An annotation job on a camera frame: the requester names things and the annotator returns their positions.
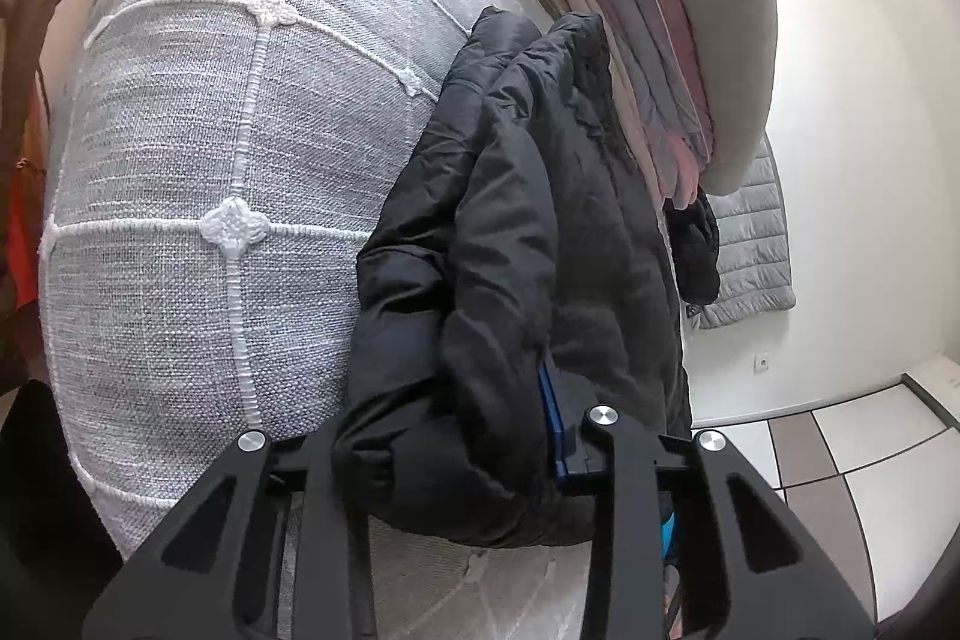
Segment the black puffer jacket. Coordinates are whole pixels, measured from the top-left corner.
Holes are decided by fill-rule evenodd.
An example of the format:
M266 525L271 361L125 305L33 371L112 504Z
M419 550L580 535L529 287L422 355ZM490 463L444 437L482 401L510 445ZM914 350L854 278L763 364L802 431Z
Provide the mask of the black puffer jacket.
M594 14L539 29L483 11L359 252L334 464L397 530L586 541L590 503L553 477L540 367L649 431L690 431L679 294L608 65Z

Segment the blue plastic stool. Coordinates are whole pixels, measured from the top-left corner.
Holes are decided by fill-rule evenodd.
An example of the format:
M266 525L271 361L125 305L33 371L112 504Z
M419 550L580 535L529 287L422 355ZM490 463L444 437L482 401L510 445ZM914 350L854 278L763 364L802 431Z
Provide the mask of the blue plastic stool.
M672 555L672 548L674 548L674 533L675 515L671 513L661 523L661 557L664 560L669 559L669 557Z

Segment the grey quilted headboard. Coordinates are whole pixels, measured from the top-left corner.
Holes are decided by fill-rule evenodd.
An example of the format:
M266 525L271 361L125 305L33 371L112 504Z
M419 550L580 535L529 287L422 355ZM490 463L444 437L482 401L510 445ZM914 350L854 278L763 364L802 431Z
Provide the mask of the grey quilted headboard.
M719 229L718 298L688 305L695 330L718 330L754 315L786 312L796 305L788 216L768 136L758 143L742 187L708 195Z

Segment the pink folded cloth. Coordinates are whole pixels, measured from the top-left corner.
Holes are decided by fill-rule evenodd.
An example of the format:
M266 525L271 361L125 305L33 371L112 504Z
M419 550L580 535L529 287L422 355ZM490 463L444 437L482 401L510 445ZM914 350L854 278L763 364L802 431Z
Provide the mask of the pink folded cloth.
M698 200L700 166L683 138L665 133L659 146L658 172L662 195L675 209L686 209Z

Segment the grey checked bedspread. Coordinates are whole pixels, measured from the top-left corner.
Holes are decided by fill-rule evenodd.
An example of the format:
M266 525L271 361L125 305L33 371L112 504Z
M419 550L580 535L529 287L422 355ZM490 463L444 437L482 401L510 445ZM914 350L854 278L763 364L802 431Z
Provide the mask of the grey checked bedspread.
M355 260L486 7L96 0L53 115L41 317L76 477L130 555L245 431L342 406Z

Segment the brown cloth beside bed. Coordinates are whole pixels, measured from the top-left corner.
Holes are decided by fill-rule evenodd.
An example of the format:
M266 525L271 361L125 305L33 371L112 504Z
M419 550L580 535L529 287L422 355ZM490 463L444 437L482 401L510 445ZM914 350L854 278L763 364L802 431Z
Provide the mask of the brown cloth beside bed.
M37 265L47 106L39 58L62 0L2 0L2 390L25 385L41 353Z

